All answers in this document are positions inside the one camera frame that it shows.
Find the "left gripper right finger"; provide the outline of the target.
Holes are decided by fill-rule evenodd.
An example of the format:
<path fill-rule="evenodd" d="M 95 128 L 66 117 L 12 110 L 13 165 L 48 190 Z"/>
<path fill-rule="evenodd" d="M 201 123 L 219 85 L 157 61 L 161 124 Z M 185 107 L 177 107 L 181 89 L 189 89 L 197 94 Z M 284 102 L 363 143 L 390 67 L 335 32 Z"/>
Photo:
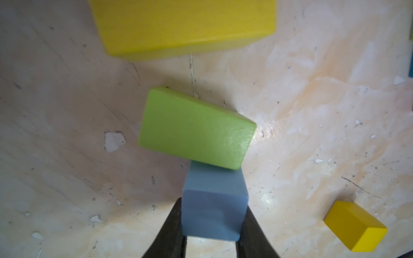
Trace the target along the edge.
<path fill-rule="evenodd" d="M 236 242 L 236 254 L 238 258 L 280 258 L 249 207 L 242 224 L 240 239 Z"/>

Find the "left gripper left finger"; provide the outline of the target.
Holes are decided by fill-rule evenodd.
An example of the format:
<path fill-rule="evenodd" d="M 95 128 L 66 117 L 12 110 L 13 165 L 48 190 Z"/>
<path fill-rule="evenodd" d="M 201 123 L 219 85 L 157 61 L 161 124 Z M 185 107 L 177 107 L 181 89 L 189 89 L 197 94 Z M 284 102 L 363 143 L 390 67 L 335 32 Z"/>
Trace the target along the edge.
<path fill-rule="evenodd" d="M 178 198 L 143 258 L 185 258 L 187 237 L 183 235 L 182 198 Z"/>

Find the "light blue cube block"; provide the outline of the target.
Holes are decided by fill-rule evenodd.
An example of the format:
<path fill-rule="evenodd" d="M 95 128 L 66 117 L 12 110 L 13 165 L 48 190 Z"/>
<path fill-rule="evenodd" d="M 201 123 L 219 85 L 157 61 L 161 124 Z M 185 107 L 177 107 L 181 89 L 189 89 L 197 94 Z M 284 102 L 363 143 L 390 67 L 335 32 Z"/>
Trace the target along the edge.
<path fill-rule="evenodd" d="M 192 161 L 182 194 L 186 237 L 238 241 L 248 207 L 243 171 Z"/>

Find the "small yellow cube block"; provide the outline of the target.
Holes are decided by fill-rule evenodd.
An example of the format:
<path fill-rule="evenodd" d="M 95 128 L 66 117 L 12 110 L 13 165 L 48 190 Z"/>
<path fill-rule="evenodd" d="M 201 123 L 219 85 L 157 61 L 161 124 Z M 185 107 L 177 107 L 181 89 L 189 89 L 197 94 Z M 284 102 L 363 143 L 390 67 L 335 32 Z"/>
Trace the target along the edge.
<path fill-rule="evenodd" d="M 324 219 L 327 227 L 352 252 L 372 252 L 388 228 L 356 203 L 336 201 Z"/>

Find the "green rectangle block front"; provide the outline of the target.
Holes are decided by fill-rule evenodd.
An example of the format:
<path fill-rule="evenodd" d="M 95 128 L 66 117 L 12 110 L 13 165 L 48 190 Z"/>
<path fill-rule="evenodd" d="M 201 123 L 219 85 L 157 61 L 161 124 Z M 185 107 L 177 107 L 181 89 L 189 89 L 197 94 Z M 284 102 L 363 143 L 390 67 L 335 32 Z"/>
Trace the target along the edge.
<path fill-rule="evenodd" d="M 257 125 L 243 115 L 168 87 L 149 91 L 138 144 L 152 151 L 238 170 Z"/>

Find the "yellow rectangle block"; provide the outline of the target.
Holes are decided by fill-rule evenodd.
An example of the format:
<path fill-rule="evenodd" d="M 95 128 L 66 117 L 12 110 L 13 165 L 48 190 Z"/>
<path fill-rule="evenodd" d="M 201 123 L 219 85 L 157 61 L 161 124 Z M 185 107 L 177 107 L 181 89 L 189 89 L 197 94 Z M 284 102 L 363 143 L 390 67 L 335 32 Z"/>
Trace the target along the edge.
<path fill-rule="evenodd" d="M 90 1 L 108 55 L 145 61 L 247 46 L 276 30 L 275 1 Z"/>

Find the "small teal block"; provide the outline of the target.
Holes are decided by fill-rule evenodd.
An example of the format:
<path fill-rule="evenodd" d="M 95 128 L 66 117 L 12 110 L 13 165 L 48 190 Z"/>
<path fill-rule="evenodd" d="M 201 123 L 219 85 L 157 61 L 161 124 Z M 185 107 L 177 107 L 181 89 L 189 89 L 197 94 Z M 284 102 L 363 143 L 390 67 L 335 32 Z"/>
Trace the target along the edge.
<path fill-rule="evenodd" d="M 413 78 L 413 54 L 411 55 L 410 66 L 409 66 L 409 73 L 408 76 Z"/>

